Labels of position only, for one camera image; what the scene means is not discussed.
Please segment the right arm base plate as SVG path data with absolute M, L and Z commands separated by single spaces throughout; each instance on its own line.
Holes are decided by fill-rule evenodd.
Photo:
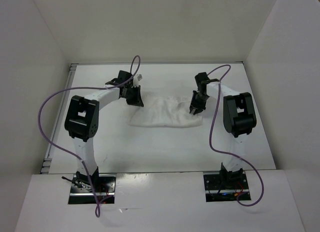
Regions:
M 222 182 L 218 172 L 204 173 L 203 183 L 206 202 L 250 201 L 251 195 L 246 174 L 231 182 Z

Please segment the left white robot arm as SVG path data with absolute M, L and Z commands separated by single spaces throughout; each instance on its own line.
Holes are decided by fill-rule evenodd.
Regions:
M 72 138 L 77 162 L 76 181 L 88 192 L 100 186 L 99 167 L 94 155 L 94 136 L 98 132 L 100 110 L 124 98 L 129 106 L 143 107 L 142 75 L 119 71 L 118 76 L 89 95 L 74 95 L 69 103 L 64 128 Z

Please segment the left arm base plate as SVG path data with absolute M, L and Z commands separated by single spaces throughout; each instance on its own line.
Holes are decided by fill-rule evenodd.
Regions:
M 69 192 L 69 205 L 87 205 L 95 204 L 95 198 L 89 184 L 77 180 L 76 175 L 72 179 Z M 97 199 L 102 200 L 102 204 L 114 204 L 116 190 L 116 175 L 115 174 L 100 174 L 99 184 L 95 188 Z

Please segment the white pleated skirt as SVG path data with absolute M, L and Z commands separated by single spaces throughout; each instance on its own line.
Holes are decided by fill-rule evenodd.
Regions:
M 144 128 L 193 128 L 202 125 L 202 115 L 190 114 L 191 99 L 185 96 L 146 94 L 143 107 L 131 106 L 125 111 L 129 126 Z

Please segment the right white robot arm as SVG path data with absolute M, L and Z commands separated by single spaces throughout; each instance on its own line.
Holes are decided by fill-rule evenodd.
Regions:
M 221 79 L 210 79 L 206 72 L 195 76 L 197 90 L 192 92 L 189 113 L 197 115 L 206 109 L 209 98 L 216 99 L 216 107 L 209 131 L 209 146 L 219 154 L 225 155 L 226 160 L 221 163 L 219 183 L 229 189 L 243 178 L 242 163 L 245 144 L 253 128 L 257 125 L 257 117 L 252 95 L 249 92 L 237 92 L 222 85 Z M 231 136 L 229 151 L 214 148 L 212 135 L 220 105 L 222 105 L 222 122 L 225 131 Z

